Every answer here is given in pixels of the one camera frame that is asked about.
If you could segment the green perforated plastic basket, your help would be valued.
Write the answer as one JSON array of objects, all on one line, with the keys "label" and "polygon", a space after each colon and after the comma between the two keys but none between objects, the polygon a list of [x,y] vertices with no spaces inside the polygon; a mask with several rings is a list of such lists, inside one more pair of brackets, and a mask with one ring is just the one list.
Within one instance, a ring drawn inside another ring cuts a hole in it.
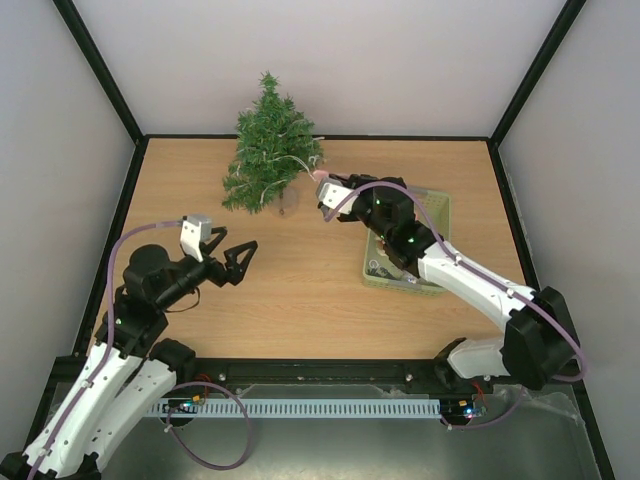
[{"label": "green perforated plastic basket", "polygon": [[[424,250],[450,238],[450,196],[444,192],[408,186],[401,178],[385,177],[388,187],[373,186],[371,213],[361,222],[368,228],[363,282],[370,287],[434,296],[445,291],[419,273],[418,260]],[[377,260],[397,280],[366,273],[368,261]],[[421,279],[420,285],[407,282],[406,273]]]}]

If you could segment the pink fabric triangle ornament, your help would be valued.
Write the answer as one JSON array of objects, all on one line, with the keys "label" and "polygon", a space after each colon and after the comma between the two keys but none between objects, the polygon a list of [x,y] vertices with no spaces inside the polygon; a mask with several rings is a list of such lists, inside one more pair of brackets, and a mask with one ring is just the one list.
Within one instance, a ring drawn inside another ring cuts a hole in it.
[{"label": "pink fabric triangle ornament", "polygon": [[314,171],[311,172],[311,175],[312,175],[313,179],[316,182],[320,182],[320,181],[322,181],[324,179],[327,179],[327,178],[337,179],[340,182],[346,182],[350,177],[349,174],[331,173],[331,172],[326,171],[326,170],[314,170]]}]

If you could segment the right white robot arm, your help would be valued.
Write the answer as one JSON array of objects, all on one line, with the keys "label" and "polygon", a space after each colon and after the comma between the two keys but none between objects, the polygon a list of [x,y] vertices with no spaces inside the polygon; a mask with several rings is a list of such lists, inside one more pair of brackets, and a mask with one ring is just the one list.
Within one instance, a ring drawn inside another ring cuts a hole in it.
[{"label": "right white robot arm", "polygon": [[584,378],[585,354],[569,330],[571,315],[559,291],[514,283],[468,258],[438,232],[400,177],[316,176],[325,221],[362,223],[396,268],[453,293],[499,328],[495,339],[462,338],[444,349],[436,367],[443,389],[458,391],[476,377],[510,377],[533,390]]}]

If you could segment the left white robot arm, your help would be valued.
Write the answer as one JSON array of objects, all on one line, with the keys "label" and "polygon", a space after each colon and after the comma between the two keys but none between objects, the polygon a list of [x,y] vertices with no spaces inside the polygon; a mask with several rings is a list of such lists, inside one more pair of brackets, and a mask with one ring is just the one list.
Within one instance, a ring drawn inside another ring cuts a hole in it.
[{"label": "left white robot arm", "polygon": [[137,248],[123,285],[109,285],[112,302],[85,363],[56,413],[20,452],[1,462],[8,479],[98,479],[120,444],[148,410],[173,389],[196,386],[195,352],[160,336],[167,315],[185,296],[210,282],[243,281],[256,241],[234,246],[217,260],[226,237],[207,217],[186,216],[167,227],[180,230],[178,261],[157,244]]}]

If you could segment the silver star ornament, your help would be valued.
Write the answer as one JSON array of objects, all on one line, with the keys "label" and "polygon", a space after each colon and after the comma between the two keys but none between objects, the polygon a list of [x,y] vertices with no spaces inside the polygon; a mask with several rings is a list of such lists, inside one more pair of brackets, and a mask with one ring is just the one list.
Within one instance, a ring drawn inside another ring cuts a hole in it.
[{"label": "silver star ornament", "polygon": [[397,280],[398,276],[392,274],[386,267],[382,266],[377,260],[371,259],[368,261],[368,267],[366,270],[367,275],[384,278],[388,280]]}]

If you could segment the black aluminium front rail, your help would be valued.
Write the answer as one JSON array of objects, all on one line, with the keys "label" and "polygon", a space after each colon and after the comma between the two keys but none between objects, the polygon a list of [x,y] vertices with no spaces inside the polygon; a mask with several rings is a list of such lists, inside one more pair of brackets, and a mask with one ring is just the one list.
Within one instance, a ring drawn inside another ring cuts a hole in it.
[{"label": "black aluminium front rail", "polygon": [[443,360],[283,360],[195,358],[178,369],[179,382],[197,376],[227,388],[253,384],[318,384],[398,387],[409,393],[469,393],[474,383],[514,384],[506,374],[459,379]]}]

